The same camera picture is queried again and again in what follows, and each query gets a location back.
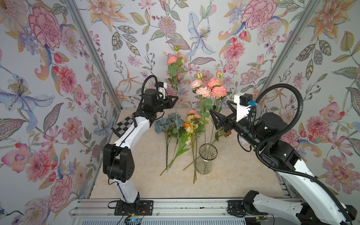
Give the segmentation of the pink rose stem two blooms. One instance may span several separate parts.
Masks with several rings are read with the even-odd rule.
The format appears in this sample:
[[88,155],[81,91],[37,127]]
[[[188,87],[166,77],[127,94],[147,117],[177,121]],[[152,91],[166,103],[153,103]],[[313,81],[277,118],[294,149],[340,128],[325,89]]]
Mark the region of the pink rose stem two blooms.
[[[196,79],[190,84],[190,88],[192,89],[193,93],[195,93],[197,99],[198,99],[198,109],[195,109],[197,111],[205,111],[209,112],[209,110],[213,106],[213,100],[209,96],[209,89],[207,87],[207,82],[203,80],[203,75],[201,72],[198,72],[196,74]],[[210,131],[207,131],[207,128],[211,124],[211,119],[209,117],[209,124],[206,125],[206,133],[202,134],[200,138],[198,139],[198,147],[200,147],[200,144],[209,143],[209,137],[210,137]]]

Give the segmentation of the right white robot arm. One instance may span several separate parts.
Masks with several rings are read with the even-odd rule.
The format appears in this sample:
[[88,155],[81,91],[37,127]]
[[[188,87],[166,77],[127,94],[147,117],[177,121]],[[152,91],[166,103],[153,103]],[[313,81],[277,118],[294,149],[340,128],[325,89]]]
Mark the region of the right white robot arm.
[[[284,122],[272,112],[253,119],[261,99],[278,88],[289,90],[296,98],[296,113],[291,122]],[[253,99],[250,94],[243,94],[227,104],[232,111],[229,116],[210,110],[216,129],[235,131],[238,137],[251,146],[257,159],[288,181],[304,200],[302,203],[287,202],[251,190],[240,203],[230,202],[227,209],[230,215],[242,218],[268,213],[297,225],[350,225],[355,220],[356,209],[341,203],[312,174],[295,148],[282,141],[282,136],[296,125],[303,112],[302,95],[294,86],[279,83],[267,88],[257,99]]]

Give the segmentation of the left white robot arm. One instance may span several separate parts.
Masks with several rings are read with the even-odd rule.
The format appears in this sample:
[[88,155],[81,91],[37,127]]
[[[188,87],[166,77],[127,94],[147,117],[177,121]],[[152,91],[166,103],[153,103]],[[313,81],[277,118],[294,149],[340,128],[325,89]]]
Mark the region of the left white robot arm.
[[113,144],[106,144],[103,149],[103,173],[110,185],[115,184],[121,192],[117,207],[123,213],[144,213],[140,206],[140,194],[131,177],[135,171],[133,148],[140,138],[158,120],[157,114],[174,107],[176,96],[166,94],[167,85],[159,82],[155,75],[147,77],[141,87],[141,99],[137,110],[118,123],[112,131],[119,138]]

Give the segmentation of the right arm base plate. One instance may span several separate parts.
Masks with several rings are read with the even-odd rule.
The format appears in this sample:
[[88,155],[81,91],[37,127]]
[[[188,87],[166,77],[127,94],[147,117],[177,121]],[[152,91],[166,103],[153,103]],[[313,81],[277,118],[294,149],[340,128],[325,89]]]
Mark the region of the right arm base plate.
[[227,212],[232,216],[242,218],[246,215],[253,215],[254,210],[248,202],[244,202],[243,200],[229,200],[227,201]]

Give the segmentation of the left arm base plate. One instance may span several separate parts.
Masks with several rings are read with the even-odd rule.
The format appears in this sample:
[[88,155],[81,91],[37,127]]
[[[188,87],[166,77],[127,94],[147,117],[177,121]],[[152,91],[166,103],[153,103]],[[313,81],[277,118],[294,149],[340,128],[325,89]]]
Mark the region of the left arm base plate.
[[134,203],[125,203],[118,201],[114,209],[115,216],[141,215],[152,216],[154,209],[154,201],[140,200]]

